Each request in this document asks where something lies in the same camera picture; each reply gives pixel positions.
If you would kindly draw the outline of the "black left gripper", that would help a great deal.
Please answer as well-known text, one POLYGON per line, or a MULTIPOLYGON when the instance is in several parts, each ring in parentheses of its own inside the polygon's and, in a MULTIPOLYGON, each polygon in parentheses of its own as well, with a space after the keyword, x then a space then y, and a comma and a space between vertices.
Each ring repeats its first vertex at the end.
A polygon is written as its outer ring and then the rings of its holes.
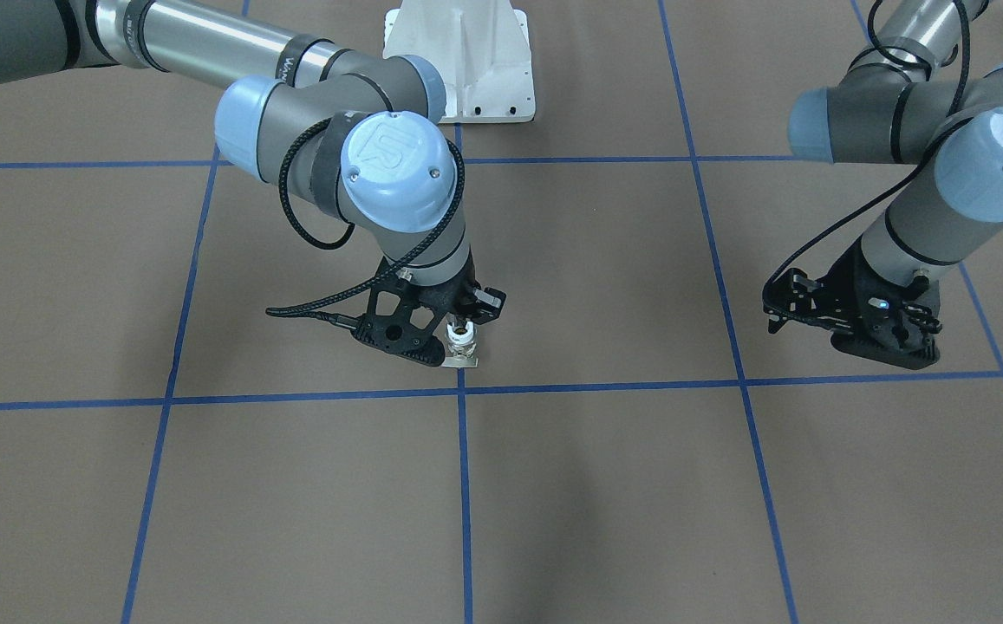
POLYGON ((870 268, 861 245, 852 244, 829 272, 811 280, 787 268, 764 284, 767 331, 789 322, 825 328, 839 335, 938 335, 940 288, 918 273, 900 285, 870 268))

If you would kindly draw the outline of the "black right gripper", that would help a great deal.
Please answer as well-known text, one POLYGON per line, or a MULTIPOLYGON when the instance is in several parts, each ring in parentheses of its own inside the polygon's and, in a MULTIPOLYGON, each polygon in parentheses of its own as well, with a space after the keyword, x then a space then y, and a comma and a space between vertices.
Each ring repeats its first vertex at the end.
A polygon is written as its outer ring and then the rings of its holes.
POLYGON ((397 272, 397 285, 401 288, 401 304, 406 307, 407 319, 413 325, 417 309, 426 309, 429 320, 436 315, 452 315, 459 319, 485 324, 497 320, 505 307, 506 293, 501 289, 484 287, 476 276, 476 265, 465 264, 456 273, 439 284, 420 285, 409 269, 397 272))

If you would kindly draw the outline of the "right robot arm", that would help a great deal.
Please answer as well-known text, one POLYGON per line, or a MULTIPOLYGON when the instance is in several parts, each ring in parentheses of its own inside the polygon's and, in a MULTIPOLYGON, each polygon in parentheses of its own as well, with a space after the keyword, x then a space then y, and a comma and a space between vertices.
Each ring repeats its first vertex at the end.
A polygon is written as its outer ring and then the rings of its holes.
POLYGON ((315 237, 292 198, 373 233, 385 257, 374 277, 268 315, 347 327, 327 307, 388 282, 421 291, 450 285, 441 315, 476 323, 500 315, 504 293, 473 277, 460 209, 465 167, 439 130, 446 88, 429 61, 373 58, 195 1, 0 1, 0 84, 113 66, 222 88, 213 119, 219 153, 277 188, 307 244, 332 250, 348 237, 315 237))

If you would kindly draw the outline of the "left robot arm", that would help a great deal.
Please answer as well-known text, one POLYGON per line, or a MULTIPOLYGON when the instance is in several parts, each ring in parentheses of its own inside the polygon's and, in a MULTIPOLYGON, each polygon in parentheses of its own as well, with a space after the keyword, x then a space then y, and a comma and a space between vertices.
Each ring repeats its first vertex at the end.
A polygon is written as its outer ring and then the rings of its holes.
POLYGON ((791 108, 791 153, 826 165, 912 171, 869 201, 861 236, 813 279, 783 261, 761 292, 768 332, 790 323, 837 342, 917 350, 941 332, 940 283, 1003 230, 1003 63, 970 75, 986 1, 902 1, 839 83, 791 108))

